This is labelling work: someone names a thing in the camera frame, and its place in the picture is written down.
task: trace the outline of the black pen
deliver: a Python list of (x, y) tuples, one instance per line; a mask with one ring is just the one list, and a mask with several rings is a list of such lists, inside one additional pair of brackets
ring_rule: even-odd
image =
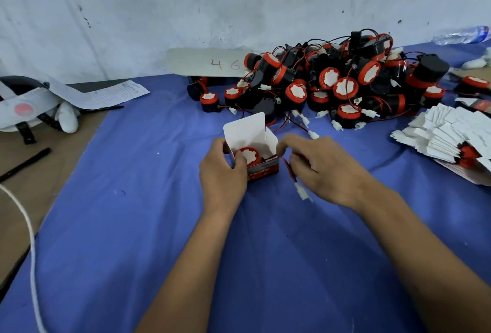
[(3, 175), (0, 175), (0, 183), (3, 183), (7, 179), (9, 179), (12, 175), (17, 174), (22, 169), (25, 169), (28, 166), (31, 166), (33, 163), (41, 160), (43, 157), (47, 156), (50, 152), (51, 152), (51, 148), (45, 148), (44, 150), (42, 150), (38, 154), (34, 155), (30, 159), (24, 161), (20, 165), (17, 165), (14, 169), (11, 169), (10, 171), (8, 171), (7, 173), (5, 173)]

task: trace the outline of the product box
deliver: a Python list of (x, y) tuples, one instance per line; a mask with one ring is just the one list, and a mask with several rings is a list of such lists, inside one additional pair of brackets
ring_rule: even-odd
[(241, 148), (255, 148), (261, 155), (262, 161), (247, 169), (249, 181), (279, 171), (279, 157), (276, 156), (278, 138), (267, 128), (263, 112), (225, 124), (224, 135), (232, 152), (232, 165), (235, 165), (234, 153)]

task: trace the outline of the white wall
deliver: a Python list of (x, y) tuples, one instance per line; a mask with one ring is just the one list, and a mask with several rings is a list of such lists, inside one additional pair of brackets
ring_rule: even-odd
[(354, 29), (396, 45), (491, 24), (489, 0), (0, 0), (3, 71), (26, 63), (74, 83), (165, 73), (170, 47), (271, 49)]

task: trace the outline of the blue fabric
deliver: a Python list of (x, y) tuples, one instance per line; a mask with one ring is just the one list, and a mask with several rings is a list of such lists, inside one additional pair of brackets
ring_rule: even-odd
[[(484, 44), (413, 50), (451, 65)], [(151, 94), (112, 111), (37, 237), (37, 282), (50, 332), (130, 332), (150, 305), (202, 211), (198, 164), (228, 111), (203, 113), (175, 75), (135, 79)], [(491, 190), (392, 141), (406, 117), (329, 135), (491, 283)], [(287, 125), (278, 133), (304, 132)], [(0, 331), (34, 332), (30, 256), (0, 305)], [(285, 169), (248, 186), (230, 227), (213, 298), (211, 332), (423, 331), (394, 268), (350, 210), (302, 201)]]

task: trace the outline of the plastic bottle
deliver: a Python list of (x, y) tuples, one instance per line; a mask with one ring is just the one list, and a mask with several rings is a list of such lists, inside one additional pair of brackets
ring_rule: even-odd
[(453, 45), (457, 43), (478, 43), (491, 38), (489, 26), (475, 26), (456, 31), (448, 31), (440, 36), (434, 37), (433, 42), (437, 45)]

